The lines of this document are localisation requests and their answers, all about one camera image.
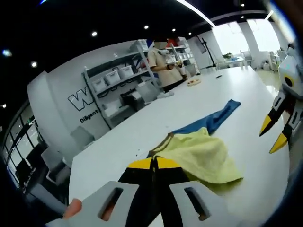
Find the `floor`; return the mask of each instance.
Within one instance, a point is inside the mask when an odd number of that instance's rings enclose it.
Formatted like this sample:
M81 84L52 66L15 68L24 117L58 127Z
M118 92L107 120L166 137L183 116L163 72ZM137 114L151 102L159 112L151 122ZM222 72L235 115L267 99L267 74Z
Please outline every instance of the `floor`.
M279 77L278 72L273 72L273 71L267 71L267 70L258 70L257 73L259 74L262 82L266 85L266 88L268 91L273 95L273 97L276 97L279 89L281 87L281 81ZM284 124L287 123L287 120L289 118L289 114L283 113L282 115ZM290 175L297 169L300 161L302 160L303 157L303 152L302 152L302 143L300 140L295 141L290 148L289 151L289 158L290 158Z

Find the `glass wall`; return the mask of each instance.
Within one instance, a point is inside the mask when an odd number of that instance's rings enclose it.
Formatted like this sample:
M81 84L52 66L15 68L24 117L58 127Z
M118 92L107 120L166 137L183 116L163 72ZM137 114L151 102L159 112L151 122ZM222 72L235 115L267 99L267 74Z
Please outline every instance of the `glass wall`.
M239 54L249 50L245 36L237 22L216 26L213 28L213 33L222 54Z
M27 157L39 144L38 136L33 111L30 105L27 105L21 111L21 114L15 118L15 122L9 129L9 133L3 144L2 156L14 178L17 178L16 167L18 167L22 160L25 160L31 167Z
M280 43L276 32L268 20L247 20L260 51L280 50Z

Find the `white table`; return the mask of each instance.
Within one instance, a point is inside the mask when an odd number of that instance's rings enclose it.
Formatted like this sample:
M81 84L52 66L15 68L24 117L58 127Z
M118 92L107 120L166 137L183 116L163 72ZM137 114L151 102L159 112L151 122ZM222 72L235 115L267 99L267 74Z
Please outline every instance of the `white table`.
M283 120L259 137L274 98L251 67L198 78L200 84L183 83L174 89L174 96L152 102L78 154L71 168L69 200L83 200L106 182L118 180L130 162L145 158L168 132L221 110L234 99L241 106L213 136L225 142L244 179L221 196L230 213L239 218L266 220L281 202L289 174L288 147L268 153L284 127ZM151 226L163 226L161 217Z

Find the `white wall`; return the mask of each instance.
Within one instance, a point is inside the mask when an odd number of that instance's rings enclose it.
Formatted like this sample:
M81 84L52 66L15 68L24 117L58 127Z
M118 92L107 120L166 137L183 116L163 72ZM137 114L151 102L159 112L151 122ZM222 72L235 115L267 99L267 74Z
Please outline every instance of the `white wall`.
M216 38L212 31L202 33L198 36L204 38L204 40L207 42L207 46L215 63L224 61L219 44L217 43ZM198 46L196 45L196 40L198 40L198 38L193 37L189 39L187 42L195 57L199 69L212 65L212 61L209 57L208 52L202 54Z
M274 31L276 32L276 35L280 42L280 46L286 50L287 46L288 46L288 42L287 42L286 38L284 37L284 35L282 34L282 32L280 31L280 29L278 28L278 26L275 23L272 22L271 24L274 28ZM243 32L243 34L246 38L246 41L248 43L248 46L250 48L251 56L254 59L254 61L252 62L251 65L253 68L258 67L258 66L260 66L262 61L268 60L268 52L259 51L255 37L247 22L239 23L239 26L242 29L242 32ZM217 40L212 31L208 31L208 32L199 34L198 36L203 37L205 39L205 41L207 42L207 46L210 50L210 53L211 53L215 63L218 63L218 62L221 62L224 60L222 57L222 52L220 50L220 47L219 47ZM211 65L212 63L211 63L208 52L205 52L203 54L200 52L199 48L197 47L197 45L195 43L196 39L197 39L196 37L189 39L188 44L189 44L190 49L192 50L192 53L194 54L198 67L201 69L201 68Z
M133 42L114 44L80 55L49 73L42 73L27 86L34 116L39 128L42 126L44 131L41 132L42 136L47 143L56 146L57 150L68 157L69 161L81 151L70 135L78 126L82 126L96 140L110 130L99 113L88 121L80 121L84 116L97 110L89 92L85 96L85 102L78 102L83 108L77 109L70 101L77 102L77 92L85 91L86 84L81 74L85 67L90 69L115 58L114 53L118 56L127 54ZM130 87L127 84L119 89L130 89ZM115 99L113 94L115 92L110 92L106 100Z
M70 136L48 83L48 74L41 73L27 86L28 99L39 130L47 144L60 151L68 163L80 152Z

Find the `black ceiling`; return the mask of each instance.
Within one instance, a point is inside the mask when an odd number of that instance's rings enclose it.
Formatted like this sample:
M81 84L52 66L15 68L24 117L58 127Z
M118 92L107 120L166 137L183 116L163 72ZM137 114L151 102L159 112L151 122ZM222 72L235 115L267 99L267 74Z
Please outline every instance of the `black ceiling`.
M200 16L175 0L48 0L42 5L40 1L0 3L0 49L12 52L11 57L0 56L0 104L7 104L5 110L0 109L0 126L4 128L27 99L26 85L44 70L50 72L80 54L114 43L210 30L208 24L199 25L204 22ZM208 18L266 10L256 0L187 1ZM245 18L265 16L252 13ZM227 17L214 23L235 20L241 18ZM148 30L144 30L145 25L149 25ZM91 37L95 30L97 37ZM38 67L31 68L31 61L37 61Z

